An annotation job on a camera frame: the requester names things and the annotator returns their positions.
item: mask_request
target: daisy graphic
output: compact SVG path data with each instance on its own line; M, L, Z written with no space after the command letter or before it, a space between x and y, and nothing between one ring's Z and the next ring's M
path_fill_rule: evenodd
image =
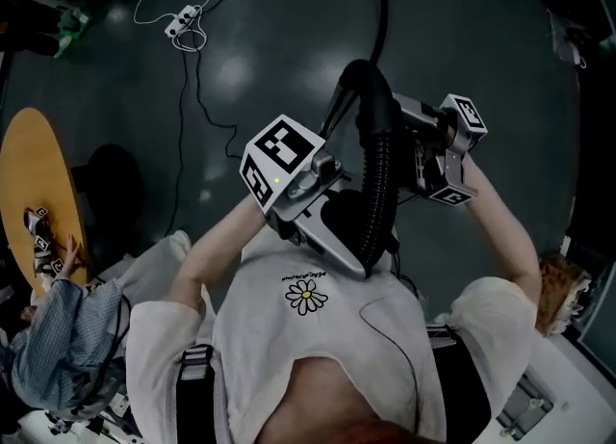
M311 279L306 284L301 279L296 285L289 286L289 293L285 297L291 301L291 307L296 308L300 316L305 316L306 312L315 312L323 307L328 299L327 295L316 292L316 289L314 280Z

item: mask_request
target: dark floor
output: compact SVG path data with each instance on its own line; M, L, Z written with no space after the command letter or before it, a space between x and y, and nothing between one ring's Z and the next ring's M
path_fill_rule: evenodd
M202 1L144 0L140 19ZM162 236L171 213L183 67L163 33L165 21L133 23L136 4L118 0L58 61L17 54L2 128L16 111L33 106L52 120L73 166L102 144L128 149L146 189L135 237L143 248ZM208 15L201 92L214 119L240 126L233 151L242 153L281 113L318 129L344 66L370 55L377 19L378 0L228 0ZM408 96L435 105L448 92L473 99L490 130L475 159L538 250L556 248L577 178L577 84L573 68L552 53L540 1L391 0L379 65L392 88ZM229 135L205 122L193 98L194 78L175 223L196 239L246 189L237 161L224 157ZM343 162L360 170L350 131L339 136L334 145ZM472 279L498 272L463 209L407 203L398 229L402 269L429 298L430 313L447 307Z

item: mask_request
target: hand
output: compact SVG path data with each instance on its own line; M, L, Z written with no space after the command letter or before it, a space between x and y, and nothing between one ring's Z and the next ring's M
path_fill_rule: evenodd
M66 258L64 259L64 267L60 272L60 275L70 277L75 271L76 259L79 257L79 250L81 246L75 244L75 239L72 235L66 235Z

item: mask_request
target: wooden tabletop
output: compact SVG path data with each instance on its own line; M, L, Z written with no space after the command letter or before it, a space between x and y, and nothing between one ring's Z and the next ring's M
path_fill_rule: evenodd
M86 234L70 168L47 118L28 108L13 118L0 147L0 214L15 261L41 296L44 291L34 273L34 239L23 224L24 210L40 206L49 210L56 240L65 246L66 234L72 234L88 261ZM64 260L65 251L57 249ZM85 284L88 272L80 268L72 279Z

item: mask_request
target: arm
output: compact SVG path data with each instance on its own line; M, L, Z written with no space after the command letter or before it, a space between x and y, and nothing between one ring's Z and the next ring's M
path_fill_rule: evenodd
M528 233L470 155L464 158L464 182L478 192L468 208L488 235L507 278L533 303L538 303L542 279L537 252Z
M169 299L199 312L201 285L214 288L264 224L265 217L254 197L245 197L192 247L173 280Z

